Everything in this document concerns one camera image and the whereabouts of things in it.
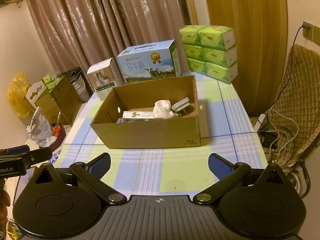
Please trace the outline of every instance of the blue milk box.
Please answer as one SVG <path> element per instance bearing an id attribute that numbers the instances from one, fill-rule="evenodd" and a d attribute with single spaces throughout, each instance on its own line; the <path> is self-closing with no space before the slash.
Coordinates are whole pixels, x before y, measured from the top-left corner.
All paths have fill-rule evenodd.
<path id="1" fill-rule="evenodd" d="M 181 76 L 174 40 L 128 47 L 118 55 L 118 61 L 128 83 Z"/>

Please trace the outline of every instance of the white box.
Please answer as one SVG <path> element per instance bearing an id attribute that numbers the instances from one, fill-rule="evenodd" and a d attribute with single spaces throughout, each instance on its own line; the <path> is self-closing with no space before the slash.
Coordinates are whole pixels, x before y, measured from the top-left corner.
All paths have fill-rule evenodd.
<path id="1" fill-rule="evenodd" d="M 100 101 L 106 99 L 112 87 L 124 84 L 113 58 L 92 65 L 87 71 L 87 77 Z"/>
<path id="2" fill-rule="evenodd" d="M 124 122 L 144 121 L 148 119 L 154 119 L 153 112 L 141 112 L 141 111 L 123 111 L 122 120 Z"/>

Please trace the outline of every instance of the hand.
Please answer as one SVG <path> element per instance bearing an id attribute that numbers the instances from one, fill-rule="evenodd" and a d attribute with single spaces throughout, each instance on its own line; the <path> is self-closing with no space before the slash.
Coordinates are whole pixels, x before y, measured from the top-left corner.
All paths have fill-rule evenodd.
<path id="1" fill-rule="evenodd" d="M 0 201 L 0 223 L 5 225 L 8 222 L 7 207 L 10 207 L 10 196 L 5 190 L 0 194 Z"/>

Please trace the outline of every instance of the blue and green tablecloth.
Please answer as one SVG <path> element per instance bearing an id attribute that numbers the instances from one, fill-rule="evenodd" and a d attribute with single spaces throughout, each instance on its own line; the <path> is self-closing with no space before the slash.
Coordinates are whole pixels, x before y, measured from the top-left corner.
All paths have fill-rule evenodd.
<path id="1" fill-rule="evenodd" d="M 264 168 L 267 161 L 257 133 L 233 87 L 197 74 L 201 147 L 177 149 L 108 149 L 90 127 L 101 101 L 94 94 L 66 138 L 55 167 L 88 162 L 103 152 L 111 156 L 111 168 L 101 179 L 127 197 L 136 195 L 184 195 L 217 182 L 209 171 L 208 157 L 215 152 L 229 161 Z"/>

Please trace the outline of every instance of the yellow plastic bag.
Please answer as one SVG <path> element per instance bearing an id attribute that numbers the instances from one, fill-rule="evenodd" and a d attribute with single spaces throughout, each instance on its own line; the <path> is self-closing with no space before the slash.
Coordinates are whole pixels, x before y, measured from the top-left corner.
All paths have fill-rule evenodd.
<path id="1" fill-rule="evenodd" d="M 17 73 L 8 88 L 8 102 L 19 119 L 27 118 L 34 112 L 33 107 L 25 98 L 29 87 L 31 87 L 24 73 Z"/>

